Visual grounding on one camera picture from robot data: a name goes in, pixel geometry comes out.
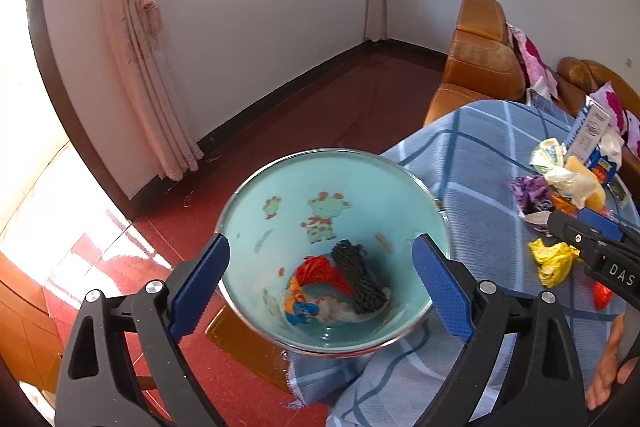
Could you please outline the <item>person's right hand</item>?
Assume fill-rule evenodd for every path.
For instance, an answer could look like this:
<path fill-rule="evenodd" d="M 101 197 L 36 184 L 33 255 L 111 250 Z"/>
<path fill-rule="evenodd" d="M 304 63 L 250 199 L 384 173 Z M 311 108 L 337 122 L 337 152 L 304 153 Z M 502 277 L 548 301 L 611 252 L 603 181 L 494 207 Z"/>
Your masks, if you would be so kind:
<path fill-rule="evenodd" d="M 586 406 L 590 411 L 593 411 L 608 401 L 613 384 L 625 384 L 632 370 L 638 363 L 638 358 L 633 358 L 623 365 L 619 365 L 617 361 L 620 340 L 622 340 L 623 333 L 625 332 L 624 320 L 625 313 L 622 313 L 616 317 L 613 322 L 610 335 L 608 335 L 608 343 L 600 358 L 597 372 L 594 374 L 593 380 L 586 390 Z"/>

